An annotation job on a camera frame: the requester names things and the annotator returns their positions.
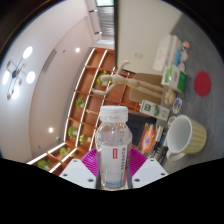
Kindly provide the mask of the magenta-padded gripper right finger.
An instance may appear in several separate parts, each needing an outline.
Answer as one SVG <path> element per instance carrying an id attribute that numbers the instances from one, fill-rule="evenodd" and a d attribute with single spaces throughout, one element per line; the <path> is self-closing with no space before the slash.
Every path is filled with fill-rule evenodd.
<path id="1" fill-rule="evenodd" d="M 138 150 L 131 149 L 128 174 L 129 188 L 143 187 L 167 175 L 168 173 L 155 158 L 147 159 Z"/>

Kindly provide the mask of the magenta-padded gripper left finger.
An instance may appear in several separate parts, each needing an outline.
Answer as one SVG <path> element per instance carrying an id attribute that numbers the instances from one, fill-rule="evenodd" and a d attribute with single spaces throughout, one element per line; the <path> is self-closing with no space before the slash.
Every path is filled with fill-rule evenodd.
<path id="1" fill-rule="evenodd" d="M 92 149 L 81 159 L 72 159 L 60 177 L 80 187 L 95 189 L 99 185 L 96 150 Z"/>

